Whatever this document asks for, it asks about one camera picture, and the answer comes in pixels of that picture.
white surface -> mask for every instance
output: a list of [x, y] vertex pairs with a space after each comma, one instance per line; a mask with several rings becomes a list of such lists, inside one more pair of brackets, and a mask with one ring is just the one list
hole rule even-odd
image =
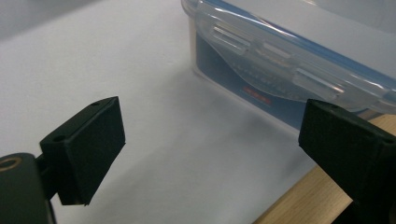
[[250, 223], [312, 167], [296, 133], [192, 74], [178, 0], [44, 3], [0, 7], [0, 156], [38, 156], [114, 95], [127, 141], [89, 206], [52, 199], [59, 224]]
[[396, 78], [395, 0], [225, 2]]

clear plastic lid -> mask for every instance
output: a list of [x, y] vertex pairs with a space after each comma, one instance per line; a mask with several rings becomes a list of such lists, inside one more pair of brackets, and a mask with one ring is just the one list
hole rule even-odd
[[[269, 0], [260, 1], [260, 4], [256, 0], [248, 2], [257, 2], [256, 4], [261, 7], [264, 7], [265, 3], [274, 3]], [[315, 3], [315, 7], [320, 7], [320, 10], [323, 11], [330, 11], [337, 17], [345, 14], [345, 11], [337, 7], [336, 3], [329, 5], [327, 1], [321, 0], [302, 2], [305, 4]], [[386, 64], [387, 68], [384, 68], [384, 71], [388, 73], [384, 74], [383, 71], [378, 71], [381, 69], [374, 70], [372, 67], [352, 60], [351, 55], [348, 55], [349, 51], [341, 54], [339, 51], [342, 50], [337, 50], [337, 52], [332, 50], [337, 49], [337, 44], [346, 42], [343, 39], [344, 34], [332, 34], [343, 41], [333, 41], [327, 45], [327, 43], [323, 44], [323, 38], [320, 39], [320, 36], [315, 35], [315, 32], [311, 31], [313, 35], [310, 37], [313, 36], [313, 39], [307, 39], [302, 35], [309, 32], [296, 34], [283, 26], [285, 23], [293, 31], [304, 31], [306, 27], [304, 29], [298, 27], [298, 25], [305, 26], [304, 23], [285, 21], [282, 24], [275, 24], [266, 20], [262, 12], [259, 17], [225, 1], [182, 0], [182, 5], [186, 12], [194, 18], [198, 34], [216, 49], [242, 79], [257, 89], [295, 101], [306, 101], [309, 98], [324, 100], [351, 111], [371, 108], [381, 113], [396, 113], [396, 73], [392, 73], [392, 71], [396, 71], [396, 60], [393, 60], [394, 63]], [[267, 4], [267, 6], [265, 10], [268, 12], [275, 9], [275, 6], [270, 8], [271, 4]], [[247, 8], [249, 11], [260, 12], [258, 9], [254, 9], [251, 4], [247, 5]], [[322, 14], [319, 14], [320, 17], [316, 17], [316, 19], [325, 19], [326, 16], [329, 16], [326, 13]], [[276, 12], [274, 12], [273, 17], [271, 15], [268, 17], [272, 18], [272, 21], [276, 21], [276, 16]], [[359, 17], [348, 16], [349, 18], [344, 17], [345, 20], [353, 22], [360, 20]], [[381, 35], [384, 33], [383, 38], [390, 39], [388, 43], [392, 43], [392, 38], [396, 37], [394, 35], [396, 29], [393, 30], [392, 24], [396, 24], [396, 19], [394, 17], [393, 19], [383, 18], [386, 18], [382, 19], [382, 21], [386, 21], [385, 25], [381, 23], [375, 31], [381, 32]], [[364, 22], [363, 25], [370, 26], [370, 29], [375, 26], [368, 20]], [[360, 50], [355, 50], [353, 53], [359, 56]], [[381, 59], [376, 57], [372, 59], [374, 63], [377, 60]]]

white table surface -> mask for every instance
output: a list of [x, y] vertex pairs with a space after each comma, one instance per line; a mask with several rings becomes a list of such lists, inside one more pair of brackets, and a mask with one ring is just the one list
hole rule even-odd
[[126, 146], [67, 223], [251, 223], [312, 166], [297, 132], [191, 71], [179, 0], [0, 3], [0, 157], [120, 97]]

plastic container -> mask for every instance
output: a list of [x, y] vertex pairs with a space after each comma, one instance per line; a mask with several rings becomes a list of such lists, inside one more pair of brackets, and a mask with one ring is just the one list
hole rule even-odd
[[299, 129], [307, 99], [396, 113], [396, 2], [182, 0], [195, 72]]

container lid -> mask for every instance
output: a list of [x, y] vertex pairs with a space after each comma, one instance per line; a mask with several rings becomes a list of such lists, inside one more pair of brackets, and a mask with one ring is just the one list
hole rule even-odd
[[282, 79], [277, 84], [296, 93], [282, 95], [258, 84], [263, 77], [251, 81], [233, 67], [258, 89], [293, 100], [326, 100], [349, 110], [396, 113], [396, 1], [182, 0], [182, 4], [195, 18], [197, 32], [231, 67], [235, 57], [230, 52], [261, 66], [277, 60], [278, 66], [286, 65], [272, 69]]

